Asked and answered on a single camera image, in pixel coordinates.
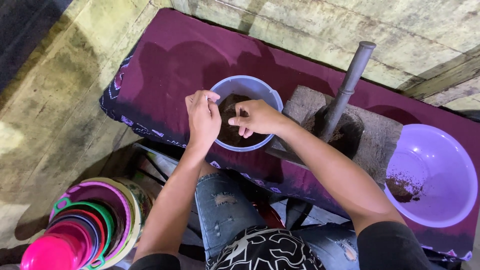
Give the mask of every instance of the person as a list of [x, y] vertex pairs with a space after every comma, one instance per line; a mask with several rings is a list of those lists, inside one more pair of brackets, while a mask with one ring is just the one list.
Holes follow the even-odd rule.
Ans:
[[[204, 158], [218, 136], [220, 96], [185, 98], [190, 141], [146, 220], [131, 270], [179, 270], [176, 255], [195, 197], [212, 270], [429, 269], [413, 232], [357, 164], [263, 100], [236, 104], [239, 135], [275, 134], [287, 142], [351, 217], [354, 232], [328, 223], [298, 231], [268, 228], [239, 186]], [[247, 117], [240, 117], [240, 109]]]

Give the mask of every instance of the blue jeans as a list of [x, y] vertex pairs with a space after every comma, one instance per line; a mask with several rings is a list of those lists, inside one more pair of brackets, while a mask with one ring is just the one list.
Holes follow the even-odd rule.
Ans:
[[[238, 184], [223, 172], [200, 177], [195, 200], [207, 260], [217, 256], [239, 232], [255, 225], [266, 225]], [[354, 231], [328, 223], [293, 234], [309, 244], [326, 270], [359, 269]]]

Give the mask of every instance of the pestle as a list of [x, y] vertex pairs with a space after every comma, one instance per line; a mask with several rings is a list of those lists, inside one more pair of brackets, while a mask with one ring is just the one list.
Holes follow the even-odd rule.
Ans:
[[372, 55], [373, 49], [376, 46], [377, 45], [373, 42], [360, 41], [359, 47], [348, 67], [345, 79], [343, 79], [342, 85], [338, 89], [334, 101], [332, 101], [327, 108], [328, 111], [325, 115], [325, 126], [319, 136], [324, 142], [328, 142], [331, 139], [350, 96], [355, 92], [354, 87], [357, 85], [357, 82], [367, 66], [370, 56]]

